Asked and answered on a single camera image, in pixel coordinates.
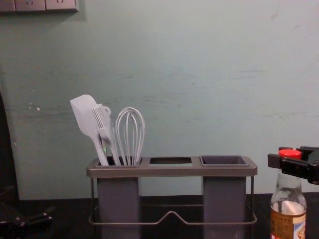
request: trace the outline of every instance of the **electrical outlet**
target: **electrical outlet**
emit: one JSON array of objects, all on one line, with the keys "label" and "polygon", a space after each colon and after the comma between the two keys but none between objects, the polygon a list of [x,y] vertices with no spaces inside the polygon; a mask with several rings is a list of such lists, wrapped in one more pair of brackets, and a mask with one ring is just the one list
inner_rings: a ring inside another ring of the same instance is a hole
[{"label": "electrical outlet", "polygon": [[46,10],[78,11],[76,0],[45,0]]},{"label": "electrical outlet", "polygon": [[15,0],[16,11],[45,11],[44,0]]},{"label": "electrical outlet", "polygon": [[0,0],[0,12],[15,11],[14,0]]}]

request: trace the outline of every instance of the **kitchen tool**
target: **kitchen tool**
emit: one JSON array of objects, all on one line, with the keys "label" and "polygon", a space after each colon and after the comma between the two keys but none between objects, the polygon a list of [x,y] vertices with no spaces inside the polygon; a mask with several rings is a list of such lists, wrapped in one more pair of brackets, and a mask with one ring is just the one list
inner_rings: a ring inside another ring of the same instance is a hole
[{"label": "kitchen tool", "polygon": [[[123,138],[125,149],[122,145],[122,138],[120,133],[122,119],[125,119],[125,123],[123,125]],[[131,130],[129,130],[130,121],[133,125],[133,128]],[[128,165],[137,165],[141,156],[145,136],[145,121],[143,115],[138,110],[132,107],[126,107],[122,109],[116,119],[115,133],[117,136],[123,161],[126,161]],[[129,142],[130,136],[132,136],[132,149],[130,148]]]},{"label": "kitchen tool", "polygon": [[109,165],[100,142],[97,122],[91,111],[97,106],[95,100],[89,95],[82,95],[70,100],[70,103],[81,132],[93,141],[101,165]]},{"label": "kitchen tool", "polygon": [[96,122],[98,123],[98,132],[100,137],[109,145],[115,165],[121,165],[119,160],[116,143],[113,137],[112,122],[106,109],[102,105],[92,109]]}]

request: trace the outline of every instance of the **dark countertop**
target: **dark countertop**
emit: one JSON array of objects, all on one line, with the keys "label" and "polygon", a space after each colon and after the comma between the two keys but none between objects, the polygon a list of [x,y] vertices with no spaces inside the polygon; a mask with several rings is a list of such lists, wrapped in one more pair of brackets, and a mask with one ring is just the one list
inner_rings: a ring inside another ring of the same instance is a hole
[{"label": "dark countertop", "polygon": [[[319,235],[319,193],[305,193],[307,199],[307,239],[317,239]],[[254,226],[255,239],[269,239],[270,238],[270,194],[255,195],[255,213],[258,218]],[[147,197],[142,199],[142,204],[156,203],[163,200],[166,203],[174,204],[201,203],[201,196],[176,196],[176,197]],[[88,222],[88,217],[91,213],[90,199],[68,199],[68,200],[39,200],[39,201],[20,201],[16,207],[24,215],[32,215],[43,212],[48,207],[54,206],[56,210],[52,213],[53,222],[50,230],[34,235],[28,236],[26,239],[93,239],[93,227]],[[202,210],[199,208],[188,208],[187,211],[180,210],[186,220],[194,221],[200,220],[202,217]],[[152,208],[142,210],[142,217],[144,221],[155,220],[168,208]],[[175,218],[168,218],[167,222],[163,222],[157,228],[143,229],[142,239],[144,238],[166,238],[166,239],[197,239],[201,237],[199,228],[185,230],[185,226],[176,221]]]}]

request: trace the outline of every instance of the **light blue wall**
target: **light blue wall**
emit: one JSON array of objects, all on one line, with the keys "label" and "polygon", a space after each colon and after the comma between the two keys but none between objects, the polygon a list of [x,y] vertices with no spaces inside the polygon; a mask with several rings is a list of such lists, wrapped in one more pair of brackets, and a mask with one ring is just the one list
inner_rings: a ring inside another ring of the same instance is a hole
[{"label": "light blue wall", "polygon": [[[256,192],[272,192],[267,154],[319,145],[318,39],[317,0],[87,0],[73,15],[0,17],[20,197],[89,197],[96,152],[69,104],[81,94],[113,115],[138,108],[143,155],[246,155],[259,167]],[[142,193],[199,187],[145,181]]]}]

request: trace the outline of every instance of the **glass bottle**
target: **glass bottle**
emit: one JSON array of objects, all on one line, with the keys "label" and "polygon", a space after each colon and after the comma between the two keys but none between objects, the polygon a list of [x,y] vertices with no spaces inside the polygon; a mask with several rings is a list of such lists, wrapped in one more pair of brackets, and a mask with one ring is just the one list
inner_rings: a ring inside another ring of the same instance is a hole
[{"label": "glass bottle", "polygon": [[[279,155],[301,159],[301,152],[293,149],[280,150]],[[300,178],[279,170],[271,198],[271,239],[305,239],[306,208]]]}]

